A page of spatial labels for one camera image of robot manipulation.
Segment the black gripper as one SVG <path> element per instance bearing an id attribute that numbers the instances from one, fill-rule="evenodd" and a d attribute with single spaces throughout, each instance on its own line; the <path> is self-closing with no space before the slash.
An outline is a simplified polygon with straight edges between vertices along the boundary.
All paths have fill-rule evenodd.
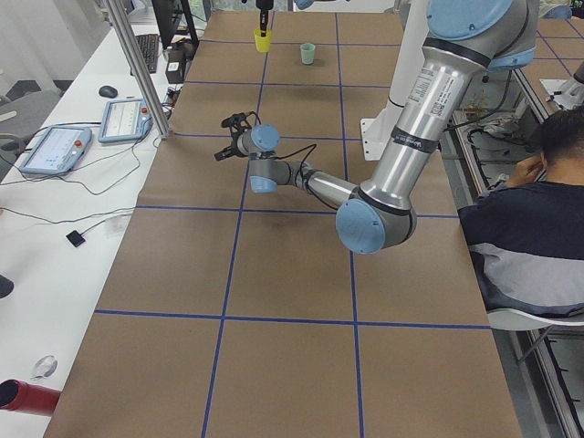
<path id="1" fill-rule="evenodd" d="M 255 0 L 255 6 L 258 9 L 260 9 L 259 15 L 260 36 L 265 37 L 267 35 L 269 10 L 272 9 L 272 0 Z"/>
<path id="2" fill-rule="evenodd" d="M 225 160 L 234 156 L 242 157 L 242 152 L 238 146 L 239 138 L 241 134 L 239 132 L 233 132 L 231 134 L 231 143 L 228 147 L 223 148 L 214 155 L 216 160 Z"/>

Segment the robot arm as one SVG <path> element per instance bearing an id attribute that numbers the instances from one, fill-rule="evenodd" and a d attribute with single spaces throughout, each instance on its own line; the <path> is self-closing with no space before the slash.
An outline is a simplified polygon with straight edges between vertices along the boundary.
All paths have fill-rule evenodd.
<path id="1" fill-rule="evenodd" d="M 232 141 L 215 154 L 249 161 L 255 193 L 293 185 L 337 207 L 340 241 L 352 252 L 375 254 L 405 242 L 416 226 L 410 194 L 436 150 L 447 122 L 474 76 L 529 64 L 535 52 L 537 1 L 432 1 L 423 9 L 429 31 L 424 62 L 372 176 L 358 185 L 276 155 L 269 124 L 246 126 L 246 114 L 223 120 Z"/>
<path id="2" fill-rule="evenodd" d="M 255 7 L 259 10 L 259 31 L 260 36 L 265 37 L 269 12 L 274 8 L 274 0 L 255 0 Z M 314 3 L 332 2 L 332 0 L 293 0 L 292 4 L 299 10 L 305 10 Z"/>

